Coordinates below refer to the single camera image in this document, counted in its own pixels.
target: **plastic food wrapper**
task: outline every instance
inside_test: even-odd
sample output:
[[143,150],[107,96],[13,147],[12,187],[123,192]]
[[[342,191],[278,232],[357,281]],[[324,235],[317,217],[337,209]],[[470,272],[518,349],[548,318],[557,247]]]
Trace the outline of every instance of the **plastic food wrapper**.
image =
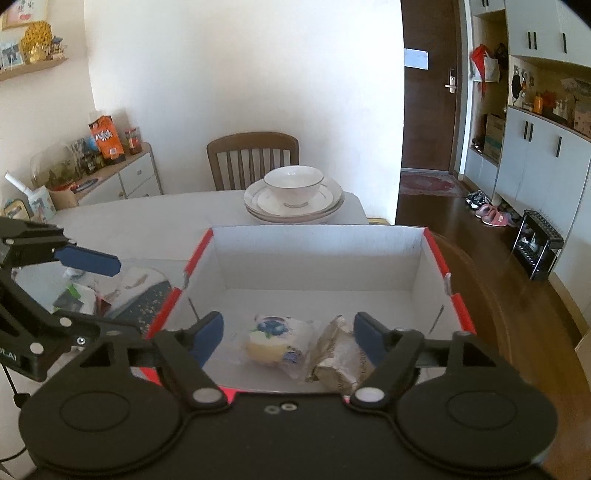
[[338,316],[324,329],[310,352],[306,381],[320,380],[329,391],[351,395],[374,371],[374,366],[358,347],[353,327]]
[[294,380],[306,377],[314,327],[290,317],[255,317],[256,326],[246,340],[246,353],[263,365],[280,367]]
[[123,145],[117,135],[115,124],[110,116],[102,116],[90,125],[90,133],[95,139],[103,158],[117,160],[124,154]]

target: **orange snack bag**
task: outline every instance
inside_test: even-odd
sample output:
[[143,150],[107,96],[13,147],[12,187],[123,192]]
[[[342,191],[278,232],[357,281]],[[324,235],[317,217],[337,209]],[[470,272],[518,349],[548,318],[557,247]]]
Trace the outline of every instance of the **orange snack bag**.
[[123,145],[117,135],[117,130],[110,116],[102,116],[90,125],[90,133],[95,138],[103,158],[106,160],[117,160],[123,152]]

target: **glass jar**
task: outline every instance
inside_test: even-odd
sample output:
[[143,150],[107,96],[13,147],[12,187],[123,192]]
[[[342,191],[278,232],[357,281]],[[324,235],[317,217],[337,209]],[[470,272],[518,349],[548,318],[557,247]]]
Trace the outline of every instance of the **glass jar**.
[[137,155],[142,151],[142,141],[139,138],[139,132],[137,128],[131,128],[125,131],[125,138],[127,139],[127,146],[129,147],[129,153]]

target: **blue gripper pad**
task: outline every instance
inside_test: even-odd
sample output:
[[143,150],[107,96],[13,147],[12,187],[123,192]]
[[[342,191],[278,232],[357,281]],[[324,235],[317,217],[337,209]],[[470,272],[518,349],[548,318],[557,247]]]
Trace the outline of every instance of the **blue gripper pad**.
[[389,330],[365,312],[359,312],[353,323],[353,335],[357,345],[377,367],[388,354],[385,340]]
[[193,348],[189,352],[199,366],[207,363],[223,338],[223,317],[217,313],[212,318],[200,320],[196,326],[197,333],[193,337]]
[[56,250],[54,257],[65,267],[97,273],[106,277],[114,277],[121,271],[121,262],[116,256],[74,245]]

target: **shoe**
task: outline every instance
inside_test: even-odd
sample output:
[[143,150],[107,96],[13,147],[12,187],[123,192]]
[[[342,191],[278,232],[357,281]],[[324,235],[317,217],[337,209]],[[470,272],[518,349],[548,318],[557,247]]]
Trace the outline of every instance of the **shoe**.
[[494,207],[490,203],[485,203],[474,215],[476,215],[478,218],[485,217],[491,212],[491,209],[493,208]]
[[499,212],[498,210],[494,210],[494,215],[489,214],[482,218],[482,222],[485,225],[489,226],[496,226],[496,227],[504,227],[507,226],[509,214],[505,212]]

